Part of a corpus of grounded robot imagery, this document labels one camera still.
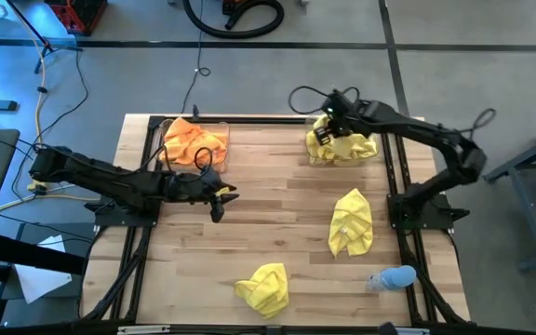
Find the clear plastic bin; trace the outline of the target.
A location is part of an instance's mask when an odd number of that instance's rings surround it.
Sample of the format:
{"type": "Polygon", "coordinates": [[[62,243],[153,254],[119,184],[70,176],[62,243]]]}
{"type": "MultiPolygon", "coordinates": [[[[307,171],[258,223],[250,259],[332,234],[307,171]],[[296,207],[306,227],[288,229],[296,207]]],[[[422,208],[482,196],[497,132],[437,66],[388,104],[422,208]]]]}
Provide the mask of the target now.
{"type": "MultiPolygon", "coordinates": [[[[169,126],[171,125],[171,123],[175,119],[166,119],[161,123],[160,128],[159,128],[159,130],[160,130],[160,143],[161,144],[163,144],[165,142],[164,141],[164,135],[167,132],[167,130],[168,130],[169,126]]],[[[194,122],[190,122],[190,123],[199,125],[202,128],[203,132],[207,131],[207,132],[225,133],[227,135],[227,137],[228,137],[228,150],[227,150],[226,158],[225,158],[225,160],[223,161],[223,163],[221,165],[212,166],[217,172],[220,172],[220,173],[225,172],[226,169],[227,169],[227,159],[228,159],[229,141],[230,141],[230,128],[229,128],[229,125],[227,123],[224,123],[224,122],[214,123],[214,124],[200,124],[200,123],[194,123],[194,122]]],[[[194,140],[196,138],[194,138],[189,143],[192,145],[192,143],[194,142],[194,140]]],[[[193,164],[191,164],[191,165],[180,165],[180,164],[170,163],[170,165],[172,165],[175,168],[186,168],[186,169],[194,169],[194,168],[199,167],[199,166],[196,166],[196,165],[193,165],[193,164]]]]}
{"type": "Polygon", "coordinates": [[[365,137],[352,133],[348,137],[339,138],[329,135],[329,143],[320,145],[315,130],[319,127],[325,127],[327,124],[328,117],[324,114],[309,118],[306,122],[305,147],[310,165],[358,167],[378,154],[378,144],[373,135],[365,137]]]}

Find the light blue plastic bottle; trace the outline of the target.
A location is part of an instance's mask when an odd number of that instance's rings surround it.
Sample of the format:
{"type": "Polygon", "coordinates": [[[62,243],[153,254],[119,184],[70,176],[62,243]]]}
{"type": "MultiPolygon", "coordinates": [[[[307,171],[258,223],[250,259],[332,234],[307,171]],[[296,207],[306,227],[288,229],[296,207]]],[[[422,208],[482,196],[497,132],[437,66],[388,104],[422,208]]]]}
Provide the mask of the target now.
{"type": "Polygon", "coordinates": [[[369,291],[396,291],[411,286],[416,280],[417,273],[410,265],[387,268],[367,279],[369,291]]]}

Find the black tripod stand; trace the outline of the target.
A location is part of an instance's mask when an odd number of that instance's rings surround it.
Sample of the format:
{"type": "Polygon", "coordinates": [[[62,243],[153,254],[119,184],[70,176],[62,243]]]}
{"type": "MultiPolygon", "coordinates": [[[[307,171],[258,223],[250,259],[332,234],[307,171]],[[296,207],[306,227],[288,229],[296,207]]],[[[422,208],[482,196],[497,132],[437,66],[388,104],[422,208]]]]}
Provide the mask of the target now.
{"type": "Polygon", "coordinates": [[[40,74],[45,70],[45,57],[48,54],[55,53],[60,50],[68,50],[80,53],[83,51],[81,47],[72,47],[72,46],[60,46],[52,45],[43,35],[41,35],[33,25],[26,19],[26,17],[20,12],[17,6],[11,0],[5,0],[7,5],[14,12],[16,17],[19,19],[23,28],[28,32],[28,35],[35,38],[35,45],[38,52],[39,60],[37,61],[34,73],[40,74]]]}

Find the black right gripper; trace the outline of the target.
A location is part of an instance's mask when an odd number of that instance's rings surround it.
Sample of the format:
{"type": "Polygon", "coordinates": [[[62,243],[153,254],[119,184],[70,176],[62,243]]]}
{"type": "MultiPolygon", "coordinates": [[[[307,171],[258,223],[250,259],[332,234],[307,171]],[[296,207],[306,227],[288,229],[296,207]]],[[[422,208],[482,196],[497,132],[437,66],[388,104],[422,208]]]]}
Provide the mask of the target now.
{"type": "Polygon", "coordinates": [[[349,136],[352,133],[348,117],[356,112],[359,98],[351,100],[345,91],[332,90],[322,105],[322,111],[331,119],[327,131],[317,131],[316,140],[320,146],[330,143],[330,138],[349,136]]]}

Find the black desk base beam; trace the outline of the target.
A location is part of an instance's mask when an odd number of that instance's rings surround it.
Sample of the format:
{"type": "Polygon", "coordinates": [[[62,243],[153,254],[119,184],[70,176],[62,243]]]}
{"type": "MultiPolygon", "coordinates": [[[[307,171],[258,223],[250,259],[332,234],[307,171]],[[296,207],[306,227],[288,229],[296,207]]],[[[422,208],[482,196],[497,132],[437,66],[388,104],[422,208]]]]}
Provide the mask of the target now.
{"type": "Polygon", "coordinates": [[[86,259],[0,235],[0,261],[80,275],[86,259]]]}

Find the white paper sheet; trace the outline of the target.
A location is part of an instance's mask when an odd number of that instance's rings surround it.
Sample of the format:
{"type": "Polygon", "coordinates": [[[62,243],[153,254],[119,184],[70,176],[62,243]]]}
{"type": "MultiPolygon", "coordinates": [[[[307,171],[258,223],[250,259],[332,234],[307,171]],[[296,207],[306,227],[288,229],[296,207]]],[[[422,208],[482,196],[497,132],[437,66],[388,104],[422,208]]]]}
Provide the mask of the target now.
{"type": "Polygon", "coordinates": [[[72,276],[62,272],[19,264],[14,268],[20,280],[24,300],[28,304],[72,282],[72,276]]]}

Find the red black tool case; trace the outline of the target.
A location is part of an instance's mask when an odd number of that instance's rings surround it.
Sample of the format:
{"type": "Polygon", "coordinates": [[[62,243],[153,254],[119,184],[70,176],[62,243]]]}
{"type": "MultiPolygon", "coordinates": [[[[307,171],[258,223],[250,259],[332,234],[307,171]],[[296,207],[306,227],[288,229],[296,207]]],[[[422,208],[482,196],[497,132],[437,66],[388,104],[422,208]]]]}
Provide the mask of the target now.
{"type": "Polygon", "coordinates": [[[68,34],[91,36],[108,0],[44,0],[68,34]]]}

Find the black aluminium table frame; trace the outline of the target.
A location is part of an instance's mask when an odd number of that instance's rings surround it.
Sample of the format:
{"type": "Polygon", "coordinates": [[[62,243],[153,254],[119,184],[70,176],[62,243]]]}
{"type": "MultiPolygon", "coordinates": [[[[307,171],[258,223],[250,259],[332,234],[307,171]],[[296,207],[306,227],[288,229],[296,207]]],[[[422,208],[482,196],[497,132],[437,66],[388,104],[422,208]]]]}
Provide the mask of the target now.
{"type": "Polygon", "coordinates": [[[308,124],[297,116],[227,117],[229,153],[222,179],[236,200],[220,222],[204,205],[162,206],[152,230],[136,312],[140,324],[194,325],[213,331],[232,326],[258,330],[267,324],[373,327],[406,326],[416,306],[426,320],[440,320],[430,298],[417,289],[370,293],[367,278],[400,264],[398,235],[386,198],[408,173],[426,181],[436,172],[433,150],[390,139],[358,167],[318,167],[308,161],[308,124]],[[374,240],[361,256],[333,255],[328,232],[336,202],[352,190],[368,200],[374,240]],[[234,285],[262,265],[281,263],[288,275],[289,304],[266,320],[235,295],[234,285]]]}

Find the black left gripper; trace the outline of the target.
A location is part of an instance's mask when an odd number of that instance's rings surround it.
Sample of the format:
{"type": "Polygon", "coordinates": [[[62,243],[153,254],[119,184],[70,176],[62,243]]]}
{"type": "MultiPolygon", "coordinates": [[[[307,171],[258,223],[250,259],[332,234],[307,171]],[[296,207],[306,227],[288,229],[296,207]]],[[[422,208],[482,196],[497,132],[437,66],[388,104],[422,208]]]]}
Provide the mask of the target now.
{"type": "MultiPolygon", "coordinates": [[[[219,222],[224,215],[221,195],[218,192],[227,188],[227,193],[234,192],[237,188],[230,184],[225,184],[217,178],[200,179],[193,182],[184,182],[180,185],[177,199],[186,203],[207,203],[210,205],[210,217],[213,222],[219,222]]],[[[236,200],[239,194],[225,194],[223,203],[227,204],[236,200]]]]}

